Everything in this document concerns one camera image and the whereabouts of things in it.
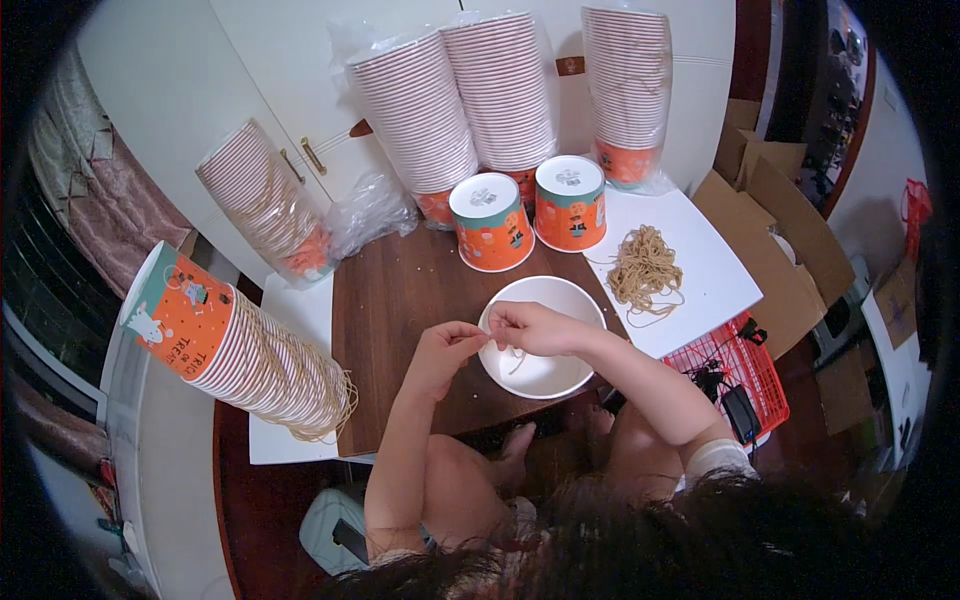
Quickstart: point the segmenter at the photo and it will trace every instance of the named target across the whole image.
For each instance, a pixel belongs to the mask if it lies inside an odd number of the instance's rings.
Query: charger
[[[760,432],[760,420],[756,417],[754,405],[747,396],[747,390],[740,384],[730,388],[720,398],[720,403],[727,411],[733,434],[741,444],[755,444],[756,435]]]

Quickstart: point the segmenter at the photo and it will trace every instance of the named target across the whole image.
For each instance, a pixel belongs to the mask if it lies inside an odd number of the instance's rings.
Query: floor
[[[758,449],[756,464],[763,474],[800,472],[825,491],[838,491],[856,468],[854,439],[850,432],[827,435],[812,364],[813,348],[808,340],[777,361],[790,419]],[[321,489],[348,480],[346,464],[252,466],[246,413],[222,402],[217,403],[217,410],[222,411],[217,435],[223,526],[228,532],[236,586],[242,597],[249,599],[308,598],[326,574],[300,547],[300,520]],[[531,495],[549,493],[569,476],[565,466],[580,461],[571,449],[576,444],[574,437],[564,434],[567,413],[560,404],[536,418],[538,439],[528,457],[531,475],[525,489]],[[503,423],[461,439],[482,452],[492,452],[512,426]]]

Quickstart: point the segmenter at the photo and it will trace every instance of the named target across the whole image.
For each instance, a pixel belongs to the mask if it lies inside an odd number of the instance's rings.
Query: red bag
[[[906,255],[917,262],[920,252],[920,226],[933,214],[933,204],[926,185],[907,180],[900,202],[900,218],[906,223]]]

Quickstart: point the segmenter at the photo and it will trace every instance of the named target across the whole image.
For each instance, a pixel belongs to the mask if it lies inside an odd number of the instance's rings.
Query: cardboard box
[[[817,373],[827,435],[846,431],[874,416],[864,354],[860,346],[854,346]]]
[[[767,330],[767,351],[777,360],[827,314],[853,283],[853,269],[827,223],[799,189],[758,156],[746,192],[710,171],[693,203],[723,236],[763,292],[750,308]],[[794,264],[771,235],[793,248]]]
[[[887,326],[890,343],[899,348],[906,339],[917,331],[917,308],[914,304],[914,280],[916,266],[905,257],[900,264],[874,291],[876,305]]]
[[[756,133],[760,103],[730,99],[724,115],[713,168],[733,189],[746,189],[757,159],[763,156],[790,180],[800,174],[806,144],[765,142]]]

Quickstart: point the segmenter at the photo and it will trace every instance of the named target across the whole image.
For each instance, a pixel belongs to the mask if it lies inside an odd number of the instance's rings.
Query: dark hair
[[[519,576],[499,578],[497,597],[837,597],[860,588],[863,519],[796,479],[717,471],[669,501],[634,506],[586,477],[540,512],[548,541],[524,555]],[[437,550],[343,573],[316,597],[478,597],[469,582],[500,573],[503,560],[492,550]]]

